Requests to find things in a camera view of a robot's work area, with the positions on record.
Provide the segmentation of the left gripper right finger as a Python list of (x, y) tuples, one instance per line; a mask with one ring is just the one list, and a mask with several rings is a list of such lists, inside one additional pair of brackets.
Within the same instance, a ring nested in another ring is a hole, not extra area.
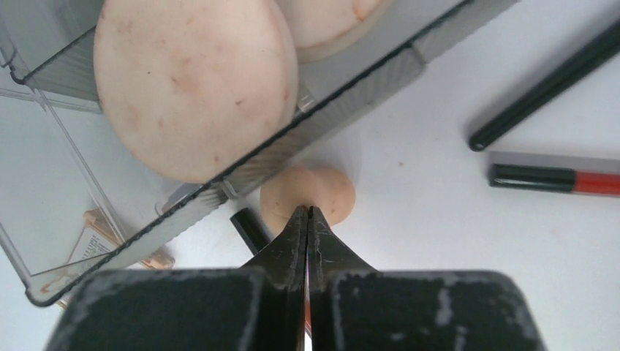
[(378, 271), (308, 212), (314, 350), (544, 350), (528, 304), (497, 271)]

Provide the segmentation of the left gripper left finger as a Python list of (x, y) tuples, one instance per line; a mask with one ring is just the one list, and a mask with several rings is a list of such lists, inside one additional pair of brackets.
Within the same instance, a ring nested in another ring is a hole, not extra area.
[(240, 268), (102, 271), (48, 350), (302, 350), (309, 211)]

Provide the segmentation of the beige blender sponge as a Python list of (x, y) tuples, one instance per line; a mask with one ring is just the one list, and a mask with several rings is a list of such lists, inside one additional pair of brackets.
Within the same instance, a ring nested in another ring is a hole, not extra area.
[(266, 227), (279, 235), (298, 206), (318, 207), (330, 226), (352, 213), (355, 187), (349, 177), (333, 167), (291, 167), (260, 188), (260, 213)]

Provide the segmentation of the peach square compact case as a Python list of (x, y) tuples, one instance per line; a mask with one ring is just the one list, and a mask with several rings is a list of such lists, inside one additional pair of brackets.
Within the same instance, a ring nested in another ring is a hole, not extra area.
[(124, 243), (100, 208), (73, 208), (37, 239), (32, 298), (67, 305), (65, 290)]

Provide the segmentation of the clear acrylic organizer box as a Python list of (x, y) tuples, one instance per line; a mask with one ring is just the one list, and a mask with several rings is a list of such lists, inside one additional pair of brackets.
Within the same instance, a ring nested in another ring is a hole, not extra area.
[(3, 1), (1, 246), (35, 306), (163, 244), (510, 1)]

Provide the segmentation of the round beige powder puff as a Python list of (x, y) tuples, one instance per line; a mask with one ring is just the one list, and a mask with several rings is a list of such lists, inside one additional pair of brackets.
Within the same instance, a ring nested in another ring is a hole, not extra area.
[(300, 63), (326, 59), (357, 42), (392, 4), (390, 0), (281, 0)]

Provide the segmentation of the orange lip gloss tube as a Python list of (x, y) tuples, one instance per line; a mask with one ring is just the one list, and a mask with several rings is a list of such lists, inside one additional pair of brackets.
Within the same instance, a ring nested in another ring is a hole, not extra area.
[(260, 218), (250, 208), (243, 208), (230, 217), (230, 222), (253, 255), (258, 254), (270, 242)]

